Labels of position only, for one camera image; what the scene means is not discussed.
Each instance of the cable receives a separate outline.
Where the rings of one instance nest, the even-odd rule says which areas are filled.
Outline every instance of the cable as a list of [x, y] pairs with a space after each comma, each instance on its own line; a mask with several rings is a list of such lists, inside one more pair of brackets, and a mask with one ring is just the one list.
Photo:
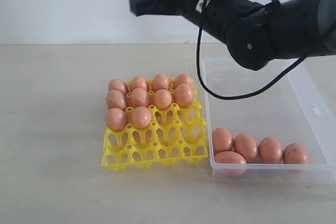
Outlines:
[[336, 20], [329, 26], [329, 28], [327, 29], [327, 31], [321, 36], [321, 38], [316, 41], [313, 46], [311, 48], [309, 48], [298, 60], [296, 60], [293, 64], [291, 64], [288, 68], [286, 68], [285, 70], [283, 70], [279, 75], [277, 75], [272, 81], [270, 81], [267, 85], [265, 85], [263, 88], [252, 92], [252, 93], [248, 93], [248, 94], [243, 94], [243, 95], [236, 95], [236, 96], [232, 96], [232, 97], [225, 97], [219, 94], [214, 93], [213, 91], [211, 91], [203, 82], [202, 76], [201, 76], [201, 68], [200, 68], [200, 49], [201, 49], [201, 37], [202, 37], [202, 31], [203, 31], [203, 25], [204, 25], [204, 20], [206, 18], [206, 12], [205, 12], [205, 8], [206, 8], [206, 3], [207, 0], [203, 0], [202, 3], [202, 16], [201, 16], [201, 20], [200, 20], [200, 27], [198, 30], [198, 38], [197, 38], [197, 49], [196, 49], [196, 68], [197, 68], [197, 76], [198, 76], [198, 80], [200, 81], [203, 89], [205, 91], [207, 91], [209, 94], [211, 94], [212, 96], [214, 96], [215, 98], [221, 99], [221, 100], [241, 100], [241, 99], [245, 99], [245, 98], [250, 98], [250, 97], [254, 97], [256, 95], [259, 95], [263, 92], [265, 92], [266, 90], [268, 90], [269, 88], [271, 88], [274, 84], [276, 84], [282, 77], [284, 77], [286, 74], [288, 74], [291, 70], [293, 70], [295, 67], [297, 67], [300, 63], [302, 63], [305, 59], [307, 59], [309, 57], [309, 55], [311, 53], [313, 53], [315, 51], [315, 49], [321, 44], [323, 43], [323, 41], [329, 37], [335, 30], [336, 30]]

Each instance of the table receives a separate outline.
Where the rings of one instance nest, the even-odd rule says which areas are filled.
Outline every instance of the table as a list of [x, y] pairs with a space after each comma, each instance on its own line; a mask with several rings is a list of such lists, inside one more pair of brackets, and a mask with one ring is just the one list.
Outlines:
[[[205, 44], [202, 57], [229, 57]], [[197, 165], [101, 167], [110, 79], [195, 76], [195, 45], [0, 46], [0, 222], [333, 223], [335, 185], [215, 183]], [[336, 57], [305, 63], [336, 113]]]

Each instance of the transparent container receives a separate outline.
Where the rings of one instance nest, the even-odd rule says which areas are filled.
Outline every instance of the transparent container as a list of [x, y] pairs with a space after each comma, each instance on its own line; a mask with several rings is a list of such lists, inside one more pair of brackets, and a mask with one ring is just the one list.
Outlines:
[[[254, 72], [240, 67], [232, 59], [205, 59], [202, 75], [215, 93], [232, 96], [253, 92], [273, 79], [293, 60], [274, 60]], [[336, 120], [304, 66], [298, 66], [266, 92], [256, 97], [224, 101], [204, 92], [209, 157], [216, 181], [335, 183]], [[217, 127], [229, 129], [233, 136], [252, 135], [259, 143], [274, 136], [285, 148], [303, 144], [309, 153], [308, 165], [218, 164], [214, 162], [211, 132]], [[236, 177], [231, 169], [246, 169]]]

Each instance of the egg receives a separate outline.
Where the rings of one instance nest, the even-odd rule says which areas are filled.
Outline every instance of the egg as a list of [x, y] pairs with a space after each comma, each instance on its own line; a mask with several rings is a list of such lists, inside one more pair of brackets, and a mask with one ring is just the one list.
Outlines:
[[166, 110], [173, 102], [172, 94], [168, 90], [160, 89], [154, 94], [153, 103], [159, 110]]
[[233, 147], [233, 137], [229, 130], [218, 127], [212, 131], [212, 143], [215, 153], [231, 151]]
[[235, 152], [243, 156], [248, 163], [253, 162], [258, 156], [258, 144], [248, 134], [238, 134], [234, 139], [234, 148]]
[[150, 105], [150, 97], [147, 91], [142, 88], [136, 88], [131, 93], [131, 104], [132, 107], [136, 108], [139, 106], [148, 107]]
[[105, 114], [106, 126], [114, 131], [121, 131], [128, 124], [128, 117], [118, 108], [109, 109]]
[[174, 92], [175, 102], [181, 108], [188, 108], [194, 101], [194, 92], [187, 84], [180, 84]]
[[[236, 152], [220, 152], [215, 155], [214, 161], [218, 164], [246, 164], [246, 160], [243, 156]], [[239, 176], [245, 172], [245, 168], [242, 169], [227, 169], [222, 173], [228, 176]]]
[[280, 164], [282, 161], [282, 145], [274, 137], [266, 137], [259, 143], [259, 158], [264, 164]]
[[120, 79], [113, 79], [109, 82], [108, 91], [111, 90], [119, 90], [123, 94], [127, 94], [129, 92], [126, 83]]
[[131, 113], [131, 121], [136, 128], [146, 128], [152, 121], [152, 113], [146, 107], [136, 107]]
[[152, 90], [157, 92], [157, 90], [165, 89], [169, 90], [169, 78], [163, 73], [157, 74], [152, 81]]
[[148, 83], [145, 78], [142, 76], [136, 76], [131, 80], [131, 91], [133, 91], [136, 88], [144, 89], [145, 91], [148, 91]]
[[308, 164], [308, 152], [306, 148], [299, 143], [289, 144], [283, 151], [284, 164]]
[[173, 82], [173, 89], [176, 89], [181, 84], [187, 84], [188, 86], [191, 86], [192, 78], [187, 73], [182, 73], [179, 76], [177, 76]]
[[106, 95], [106, 104], [109, 109], [118, 108], [125, 110], [128, 107], [128, 101], [126, 95], [119, 90], [111, 90]]

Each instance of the background wall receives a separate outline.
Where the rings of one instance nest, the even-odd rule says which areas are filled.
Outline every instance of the background wall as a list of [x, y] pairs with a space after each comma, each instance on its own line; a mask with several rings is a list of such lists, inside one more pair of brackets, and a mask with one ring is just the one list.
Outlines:
[[180, 17], [136, 18], [128, 0], [0, 0], [0, 44], [188, 43], [197, 31]]

